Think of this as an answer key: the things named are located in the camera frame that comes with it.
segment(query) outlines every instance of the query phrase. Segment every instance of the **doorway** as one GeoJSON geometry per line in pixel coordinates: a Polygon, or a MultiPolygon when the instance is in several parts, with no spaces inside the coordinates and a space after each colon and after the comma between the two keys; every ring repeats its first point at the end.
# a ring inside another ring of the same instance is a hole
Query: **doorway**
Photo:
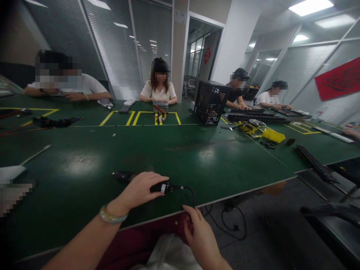
{"type": "Polygon", "coordinates": [[[194,101],[200,80],[209,80],[222,27],[190,16],[183,78],[183,101],[194,101]]]}

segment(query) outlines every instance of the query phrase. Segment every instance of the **metal bowl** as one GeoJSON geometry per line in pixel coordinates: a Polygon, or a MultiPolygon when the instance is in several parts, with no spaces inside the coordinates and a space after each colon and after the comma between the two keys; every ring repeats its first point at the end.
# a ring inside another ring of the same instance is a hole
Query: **metal bowl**
{"type": "Polygon", "coordinates": [[[256,120],[256,119],[249,119],[249,122],[252,123],[253,125],[255,125],[255,128],[263,128],[263,127],[266,127],[266,124],[259,121],[259,120],[256,120]]]}

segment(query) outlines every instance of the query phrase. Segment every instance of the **red poster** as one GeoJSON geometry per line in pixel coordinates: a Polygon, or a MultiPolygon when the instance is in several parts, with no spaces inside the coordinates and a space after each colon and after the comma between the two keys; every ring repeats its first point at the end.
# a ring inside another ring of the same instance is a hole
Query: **red poster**
{"type": "Polygon", "coordinates": [[[315,77],[322,101],[360,91],[360,57],[315,77]]]}
{"type": "Polygon", "coordinates": [[[211,52],[210,52],[210,47],[207,48],[205,54],[204,54],[204,61],[205,61],[205,64],[207,63],[207,61],[209,60],[211,56],[211,52]]]}

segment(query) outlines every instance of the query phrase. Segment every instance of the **hand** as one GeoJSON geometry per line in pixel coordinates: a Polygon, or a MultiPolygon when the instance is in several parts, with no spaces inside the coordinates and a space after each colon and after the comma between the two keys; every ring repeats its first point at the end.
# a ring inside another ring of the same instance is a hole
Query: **hand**
{"type": "Polygon", "coordinates": [[[196,261],[203,269],[224,269],[221,267],[225,259],[221,256],[215,235],[209,223],[198,209],[183,205],[191,216],[184,221],[185,237],[191,247],[196,261]]]}
{"type": "Polygon", "coordinates": [[[56,88],[48,88],[48,89],[44,89],[44,92],[48,95],[57,95],[59,92],[59,89],[56,88]]]}
{"type": "Polygon", "coordinates": [[[285,107],[285,110],[290,110],[290,111],[292,111],[294,108],[291,106],[291,105],[287,105],[286,107],[285,107]]]}
{"type": "Polygon", "coordinates": [[[239,110],[248,110],[249,108],[246,105],[237,104],[236,108],[239,110]]]}
{"type": "Polygon", "coordinates": [[[127,185],[125,190],[106,208],[109,214],[114,216],[124,216],[131,209],[140,206],[148,201],[164,196],[161,192],[150,192],[150,188],[162,181],[169,180],[166,176],[154,172],[142,172],[135,176],[127,185]]]}
{"type": "Polygon", "coordinates": [[[65,93],[64,97],[66,97],[70,101],[86,100],[86,96],[80,93],[65,93]]]}
{"type": "Polygon", "coordinates": [[[344,129],[343,132],[348,135],[354,135],[354,134],[358,133],[357,131],[355,131],[353,129],[344,129]]]}
{"type": "Polygon", "coordinates": [[[273,108],[274,108],[275,110],[277,110],[277,111],[280,111],[280,110],[281,110],[281,106],[280,106],[280,105],[274,104],[274,105],[273,105],[273,108]]]}

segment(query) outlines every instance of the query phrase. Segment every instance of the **black mesh computer case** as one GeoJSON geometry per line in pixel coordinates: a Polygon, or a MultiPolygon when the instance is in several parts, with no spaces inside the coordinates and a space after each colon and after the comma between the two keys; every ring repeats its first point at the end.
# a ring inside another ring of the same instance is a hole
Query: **black mesh computer case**
{"type": "Polygon", "coordinates": [[[218,125],[230,91],[227,85],[214,81],[200,81],[194,113],[202,125],[218,125]]]}

